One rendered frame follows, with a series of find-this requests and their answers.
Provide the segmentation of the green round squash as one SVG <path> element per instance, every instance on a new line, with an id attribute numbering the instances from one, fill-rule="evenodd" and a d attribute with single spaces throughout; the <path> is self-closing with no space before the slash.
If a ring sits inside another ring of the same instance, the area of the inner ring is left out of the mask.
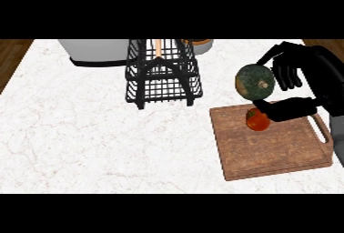
<path id="1" fill-rule="evenodd" d="M 265 99 L 274 90 L 274 75 L 265 66 L 243 66 L 234 76 L 234 89 L 246 100 Z"/>

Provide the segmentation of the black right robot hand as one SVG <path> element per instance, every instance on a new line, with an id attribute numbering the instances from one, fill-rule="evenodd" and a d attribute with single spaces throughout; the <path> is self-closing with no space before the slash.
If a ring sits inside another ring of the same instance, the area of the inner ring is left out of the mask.
<path id="1" fill-rule="evenodd" d="M 302 86 L 296 69 L 305 77 L 311 97 L 292 97 L 268 104 L 264 100 L 252 103 L 274 122 L 282 122 L 317 113 L 321 106 L 332 117 L 344 116 L 344 63 L 323 46 L 302 46 L 289 42 L 274 45 L 257 64 L 273 60 L 273 75 L 280 90 Z"/>

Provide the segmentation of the grey appliance with black base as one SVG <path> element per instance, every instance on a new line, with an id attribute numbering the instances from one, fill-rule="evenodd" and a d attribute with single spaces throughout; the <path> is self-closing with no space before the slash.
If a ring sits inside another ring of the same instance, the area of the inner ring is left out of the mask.
<path id="1" fill-rule="evenodd" d="M 73 66 L 112 67 L 127 64 L 127 39 L 59 39 Z"/>

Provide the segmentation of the grey bowl with orange contents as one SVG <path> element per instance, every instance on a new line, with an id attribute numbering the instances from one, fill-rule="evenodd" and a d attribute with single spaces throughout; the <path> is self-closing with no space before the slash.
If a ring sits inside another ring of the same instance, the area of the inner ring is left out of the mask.
<path id="1" fill-rule="evenodd" d="M 202 55 L 211 49 L 214 40 L 212 39 L 183 39 L 181 42 L 184 44 L 193 45 L 195 55 Z"/>

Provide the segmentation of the brown wooden cutting board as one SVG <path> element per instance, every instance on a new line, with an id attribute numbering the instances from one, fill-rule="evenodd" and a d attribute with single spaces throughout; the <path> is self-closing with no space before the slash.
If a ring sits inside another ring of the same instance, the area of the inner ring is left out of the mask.
<path id="1" fill-rule="evenodd" d="M 209 109 L 223 176 L 227 181 L 332 166 L 333 139 L 321 118 L 311 116 L 271 122 L 264 131 L 246 127 L 252 104 Z"/>

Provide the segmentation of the red tomato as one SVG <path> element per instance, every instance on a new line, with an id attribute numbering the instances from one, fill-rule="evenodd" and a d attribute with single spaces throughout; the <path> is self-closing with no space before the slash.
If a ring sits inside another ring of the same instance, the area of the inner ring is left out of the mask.
<path id="1" fill-rule="evenodd" d="M 270 126 L 270 119 L 257 107 L 246 111 L 246 127 L 254 131 L 262 131 Z"/>

